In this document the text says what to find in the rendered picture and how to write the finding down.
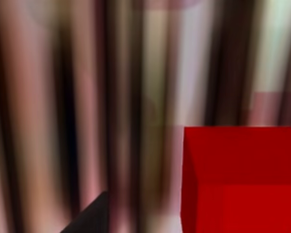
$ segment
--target cube front face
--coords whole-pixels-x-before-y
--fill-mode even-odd
[[[291,130],[273,128],[266,132],[260,128],[238,133],[241,129],[232,129],[232,132],[226,129],[216,132],[211,128],[210,133],[206,128],[185,131],[183,232],[291,233]],[[271,137],[261,144],[261,138],[269,133],[277,134],[277,138]],[[216,148],[215,140],[219,139],[217,147],[224,145],[227,155],[218,153],[220,148]],[[247,147],[248,153],[244,154],[233,143],[238,143],[238,148],[246,143],[253,148]],[[254,149],[257,143],[266,148]]]

